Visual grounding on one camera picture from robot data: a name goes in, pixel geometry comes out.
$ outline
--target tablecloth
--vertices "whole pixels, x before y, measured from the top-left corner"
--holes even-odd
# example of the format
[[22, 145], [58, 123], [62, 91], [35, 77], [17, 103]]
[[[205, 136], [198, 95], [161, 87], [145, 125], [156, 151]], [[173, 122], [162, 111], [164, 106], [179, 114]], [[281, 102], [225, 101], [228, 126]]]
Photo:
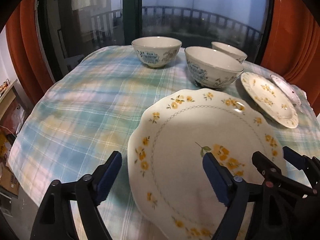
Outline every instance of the tablecloth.
[[[271, 71], [244, 62], [244, 71], [269, 77]], [[132, 46], [110, 46], [88, 55], [54, 84], [36, 104], [12, 147], [9, 165], [22, 188], [39, 205], [54, 179], [78, 180], [104, 163], [114, 150], [122, 153], [119, 175], [106, 201], [98, 207], [113, 239], [162, 239], [160, 231], [138, 212], [129, 187], [127, 143], [142, 113], [159, 99], [181, 89], [198, 89], [183, 49], [166, 67], [145, 67]], [[256, 109], [240, 79], [225, 89]], [[320, 128], [303, 91], [296, 106], [299, 126], [285, 128], [272, 120], [282, 146], [318, 156]], [[288, 176], [306, 183], [302, 171], [287, 163]], [[86, 239], [77, 206], [72, 205], [80, 239]]]

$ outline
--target gray floor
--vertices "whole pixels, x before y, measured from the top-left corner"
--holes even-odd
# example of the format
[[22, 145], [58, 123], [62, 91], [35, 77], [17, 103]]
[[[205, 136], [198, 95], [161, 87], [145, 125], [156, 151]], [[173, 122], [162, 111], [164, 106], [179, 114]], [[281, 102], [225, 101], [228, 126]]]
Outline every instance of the gray floor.
[[38, 206], [20, 187], [18, 199], [11, 200], [12, 217], [4, 215], [7, 222], [20, 240], [29, 240], [32, 225], [38, 211]]

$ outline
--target plate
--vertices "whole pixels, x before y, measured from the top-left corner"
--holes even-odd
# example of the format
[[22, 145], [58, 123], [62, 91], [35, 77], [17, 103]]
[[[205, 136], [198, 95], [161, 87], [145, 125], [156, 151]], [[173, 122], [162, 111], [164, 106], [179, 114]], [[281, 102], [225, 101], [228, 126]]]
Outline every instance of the plate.
[[252, 99], [274, 120], [287, 128], [298, 126], [298, 115], [291, 101], [272, 82], [250, 72], [242, 73], [241, 82]]
[[[271, 126], [245, 101], [211, 89], [180, 90], [149, 107], [130, 136], [135, 203], [169, 239], [210, 240], [226, 207], [202, 168], [203, 155], [212, 152], [232, 174], [260, 184], [263, 177], [251, 161], [255, 151], [285, 173]], [[242, 239], [249, 217], [244, 221]]]
[[301, 105], [300, 98], [294, 92], [292, 86], [289, 83], [272, 74], [270, 75], [270, 78], [294, 104]]

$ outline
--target dishware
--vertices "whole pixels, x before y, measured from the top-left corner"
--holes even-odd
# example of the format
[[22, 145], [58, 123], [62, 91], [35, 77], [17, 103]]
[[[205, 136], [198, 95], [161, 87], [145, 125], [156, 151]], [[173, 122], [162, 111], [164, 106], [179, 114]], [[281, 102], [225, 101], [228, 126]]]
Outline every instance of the dishware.
[[243, 73], [240, 79], [252, 99], [274, 120], [287, 128], [298, 126], [296, 110], [276, 85], [251, 72]]
[[169, 239], [210, 240], [226, 207], [207, 179], [202, 157], [212, 152], [233, 175], [259, 184], [264, 179], [251, 161], [255, 151], [285, 171], [271, 126], [245, 101], [211, 89], [180, 90], [149, 107], [130, 136], [135, 203]]
[[243, 71], [238, 61], [215, 49], [188, 47], [184, 51], [192, 77], [203, 86], [226, 87]]
[[162, 67], [173, 60], [182, 42], [169, 37], [142, 37], [131, 42], [138, 59], [150, 67]]
[[294, 92], [292, 86], [289, 83], [272, 74], [270, 75], [270, 78], [294, 104], [301, 105], [300, 98]]
[[247, 58], [247, 54], [245, 54], [242, 50], [239, 50], [231, 45], [222, 43], [222, 42], [211, 42], [211, 46], [213, 49], [216, 49], [218, 51], [221, 51], [231, 57], [233, 57], [234, 59], [236, 59], [237, 61], [239, 61], [241, 64], [242, 62], [244, 62], [244, 60]]

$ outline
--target orange curtain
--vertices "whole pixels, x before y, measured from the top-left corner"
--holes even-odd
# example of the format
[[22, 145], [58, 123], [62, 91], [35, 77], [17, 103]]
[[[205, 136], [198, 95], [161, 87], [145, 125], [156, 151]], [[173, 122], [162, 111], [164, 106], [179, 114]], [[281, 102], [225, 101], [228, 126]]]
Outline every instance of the orange curtain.
[[35, 0], [22, 0], [6, 24], [11, 60], [33, 104], [53, 85], [39, 47], [35, 21]]
[[302, 0], [275, 0], [271, 30], [261, 66], [307, 93], [320, 112], [320, 28]]

